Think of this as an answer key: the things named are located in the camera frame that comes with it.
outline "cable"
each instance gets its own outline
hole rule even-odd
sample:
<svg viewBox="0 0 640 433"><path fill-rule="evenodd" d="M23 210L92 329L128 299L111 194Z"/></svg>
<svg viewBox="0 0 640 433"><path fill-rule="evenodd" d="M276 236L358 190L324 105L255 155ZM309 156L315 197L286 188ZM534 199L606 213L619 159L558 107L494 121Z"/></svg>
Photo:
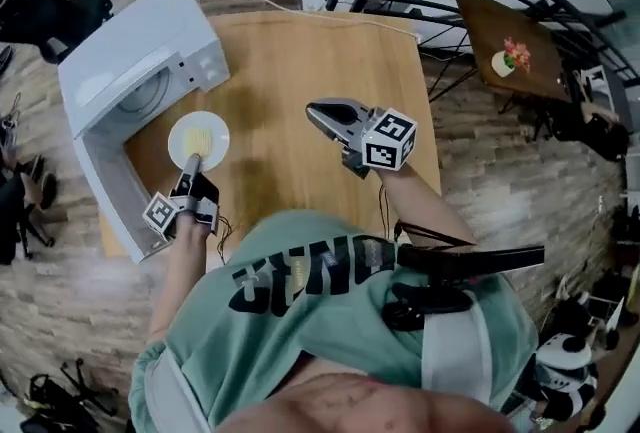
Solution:
<svg viewBox="0 0 640 433"><path fill-rule="evenodd" d="M282 10L283 12L289 12L289 13L300 15L300 16L303 16L303 17L313 17L313 18L316 18L316 19L323 19L325 21L329 20L329 21L345 22L347 24L353 24L353 25L371 24L372 26L379 26L381 28L390 29L391 31L396 31L396 32L402 33L404 35L410 35L415 40L419 40L419 37L416 34L412 33L411 31L406 31L406 30L400 29L400 28L394 28L393 26L389 26L388 24L383 24L381 22L367 21L367 20L355 20L355 19L344 19L342 17L331 17L331 16L327 16L327 15L319 15L319 14L304 12L302 10L291 10L290 8L285 8L284 6L280 6L279 4L274 3L271 0L217 0L217 1L247 1L247 2L253 2L253 3L267 3L268 5L271 5L271 6L273 6L274 8L276 8L278 10Z"/></svg>
<svg viewBox="0 0 640 433"><path fill-rule="evenodd" d="M384 184L380 184L380 191L378 191L378 205L380 206L380 219L382 220L382 234L387 237L387 223L382 211L382 192L384 191Z"/></svg>
<svg viewBox="0 0 640 433"><path fill-rule="evenodd" d="M227 261L224 260L224 243L227 241L227 239L229 239L229 237L231 237L231 234L233 234L233 227L229 223L229 220L227 220L224 216L220 216L220 222L222 223L223 228L222 237L218 242L218 255L220 255L222 264L226 265Z"/></svg>
<svg viewBox="0 0 640 433"><path fill-rule="evenodd" d="M382 207L382 201L384 200L385 207ZM387 188L384 184L380 185L380 191L378 192L378 205L380 206L380 218L382 219L382 232L385 238L389 239L391 236L391 220L389 218L389 200L387 198Z"/></svg>

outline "office chair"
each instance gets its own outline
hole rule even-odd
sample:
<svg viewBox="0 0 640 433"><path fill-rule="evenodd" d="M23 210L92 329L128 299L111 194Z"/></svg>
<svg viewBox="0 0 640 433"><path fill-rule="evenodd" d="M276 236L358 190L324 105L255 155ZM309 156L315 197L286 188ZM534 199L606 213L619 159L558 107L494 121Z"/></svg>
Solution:
<svg viewBox="0 0 640 433"><path fill-rule="evenodd" d="M0 8L0 41L32 44L59 64L103 22L111 0L6 0Z"/></svg>
<svg viewBox="0 0 640 433"><path fill-rule="evenodd" d="M78 390L79 394L75 396L55 383L48 374L36 374L31 378L27 404L36 410L36 414L20 424L23 433L98 433L100 427L84 407L86 402L109 417L116 414L115 408L106 408L98 401L98 396L103 392L92 390L85 384L80 369L83 363L81 358L75 362L76 378L67 372L66 362L60 368L71 385ZM110 393L116 395L118 391L111 389Z"/></svg>

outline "shoe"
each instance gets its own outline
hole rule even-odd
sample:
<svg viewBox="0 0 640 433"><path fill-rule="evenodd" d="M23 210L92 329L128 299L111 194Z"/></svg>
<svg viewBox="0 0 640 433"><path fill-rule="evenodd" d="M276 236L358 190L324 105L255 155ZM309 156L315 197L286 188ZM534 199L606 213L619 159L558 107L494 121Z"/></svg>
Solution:
<svg viewBox="0 0 640 433"><path fill-rule="evenodd" d="M52 173L47 173L42 178L42 202L40 209L45 210L51 207L51 204L58 196L58 180Z"/></svg>

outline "pink flowers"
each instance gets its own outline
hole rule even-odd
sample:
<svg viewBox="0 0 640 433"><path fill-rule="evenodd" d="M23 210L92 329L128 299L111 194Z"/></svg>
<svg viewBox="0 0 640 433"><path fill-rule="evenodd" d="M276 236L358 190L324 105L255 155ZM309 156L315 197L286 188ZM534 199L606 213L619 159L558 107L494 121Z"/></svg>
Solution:
<svg viewBox="0 0 640 433"><path fill-rule="evenodd" d="M504 39L504 62L509 68L521 67L527 72L531 70L531 53L527 49L527 44L521 42L513 43L511 37Z"/></svg>

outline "wooden desk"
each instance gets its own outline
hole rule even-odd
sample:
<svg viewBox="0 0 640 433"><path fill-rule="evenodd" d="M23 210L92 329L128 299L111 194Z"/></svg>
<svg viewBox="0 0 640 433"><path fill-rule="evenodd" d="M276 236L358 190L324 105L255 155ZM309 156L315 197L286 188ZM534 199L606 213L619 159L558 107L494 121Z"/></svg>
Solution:
<svg viewBox="0 0 640 433"><path fill-rule="evenodd" d="M365 18L327 14L332 16ZM366 18L408 29L403 20ZM179 175L167 152L171 127L186 113L208 110L220 115L231 133L225 159L207 173L220 189L221 214L235 230L225 246L237 246L260 219L292 208L325 211L367 232L382 232L380 181L373 173L362 181L344 168L341 146L306 117L305 106L321 97L394 107L417 120L410 163L440 191L431 111L413 38L378 26L284 12L211 20L231 78L211 92L190 93L126 144L151 194L167 193ZM101 224L106 255L122 255L106 222ZM209 248L216 244L211 236Z"/></svg>
<svg viewBox="0 0 640 433"><path fill-rule="evenodd" d="M562 64L551 32L524 14L493 0L456 0L469 32L469 40L482 80L496 92L505 90L546 99L571 102L559 81ZM530 72L516 68L500 77L491 66L491 58L504 50L504 40L527 45L531 53Z"/></svg>

